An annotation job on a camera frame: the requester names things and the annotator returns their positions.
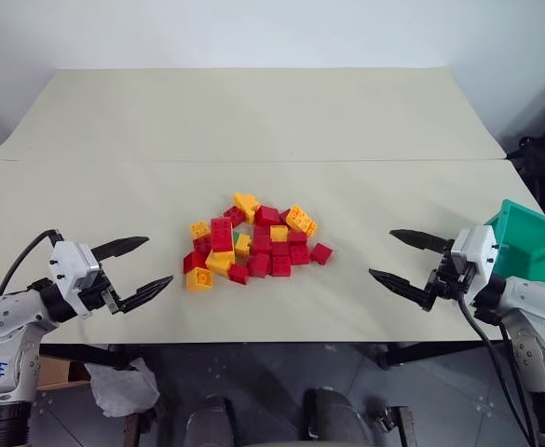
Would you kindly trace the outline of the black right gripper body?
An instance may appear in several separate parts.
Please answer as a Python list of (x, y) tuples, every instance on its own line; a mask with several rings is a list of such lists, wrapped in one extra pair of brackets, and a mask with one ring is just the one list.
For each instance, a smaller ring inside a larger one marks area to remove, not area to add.
[(455, 241), (448, 239), (439, 266), (431, 271), (425, 291), (431, 297), (440, 297), (457, 301), (470, 289), (470, 284), (477, 274), (474, 263), (452, 254)]

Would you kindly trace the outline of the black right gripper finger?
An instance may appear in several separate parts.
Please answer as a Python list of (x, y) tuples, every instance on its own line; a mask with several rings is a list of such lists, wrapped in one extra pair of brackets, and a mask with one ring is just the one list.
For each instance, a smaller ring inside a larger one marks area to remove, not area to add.
[(445, 239), (410, 229), (390, 230), (389, 234), (401, 242), (419, 250), (429, 250), (437, 253), (449, 252), (454, 244), (453, 239)]
[(429, 291), (419, 289), (410, 284), (410, 282), (404, 278), (398, 277), (389, 272), (368, 269), (369, 274), (386, 289), (395, 293), (421, 307), (423, 310), (429, 312), (435, 303), (436, 297)]

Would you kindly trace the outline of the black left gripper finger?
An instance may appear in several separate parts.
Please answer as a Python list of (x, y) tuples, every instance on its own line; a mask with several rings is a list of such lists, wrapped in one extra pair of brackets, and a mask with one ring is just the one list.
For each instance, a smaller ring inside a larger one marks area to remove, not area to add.
[(125, 300), (116, 299), (117, 311), (127, 314), (137, 307), (147, 304), (166, 289), (172, 281), (173, 276), (157, 279), (137, 289), (135, 294)]
[(104, 261), (108, 258), (123, 256), (148, 241), (148, 237), (124, 237), (106, 242), (93, 248), (91, 252), (97, 261)]

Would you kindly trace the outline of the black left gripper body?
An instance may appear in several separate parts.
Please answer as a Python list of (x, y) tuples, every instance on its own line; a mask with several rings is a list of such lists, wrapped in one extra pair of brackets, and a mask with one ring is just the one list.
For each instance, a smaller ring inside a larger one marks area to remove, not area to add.
[(106, 307), (114, 315), (120, 311), (119, 296), (116, 293), (110, 279), (101, 268), (91, 284), (77, 294), (83, 305), (80, 314), (82, 318), (88, 318), (94, 310)]

